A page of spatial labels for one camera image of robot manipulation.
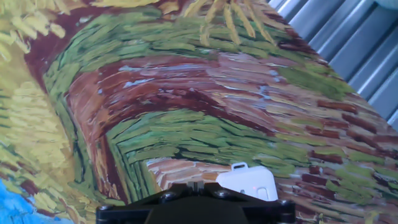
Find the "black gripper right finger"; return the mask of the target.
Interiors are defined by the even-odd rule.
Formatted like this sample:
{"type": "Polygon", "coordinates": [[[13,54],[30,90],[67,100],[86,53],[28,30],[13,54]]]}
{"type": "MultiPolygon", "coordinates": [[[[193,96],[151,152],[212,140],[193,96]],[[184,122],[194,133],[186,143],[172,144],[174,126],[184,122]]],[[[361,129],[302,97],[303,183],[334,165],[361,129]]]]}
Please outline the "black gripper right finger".
{"type": "Polygon", "coordinates": [[[265,201],[216,182],[197,182],[195,195],[203,199],[198,211],[206,223],[295,223],[291,200],[265,201]]]}

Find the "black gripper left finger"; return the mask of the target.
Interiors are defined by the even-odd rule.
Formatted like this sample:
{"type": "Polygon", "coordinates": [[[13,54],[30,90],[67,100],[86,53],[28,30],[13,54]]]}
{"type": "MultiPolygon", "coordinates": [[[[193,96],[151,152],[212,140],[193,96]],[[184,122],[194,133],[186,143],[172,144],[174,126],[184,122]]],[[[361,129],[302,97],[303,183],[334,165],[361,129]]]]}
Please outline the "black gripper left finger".
{"type": "Polygon", "coordinates": [[[168,190],[146,197],[128,205],[100,205],[96,209],[96,224],[144,223],[150,212],[158,205],[193,196],[196,183],[172,184],[168,190]]]}

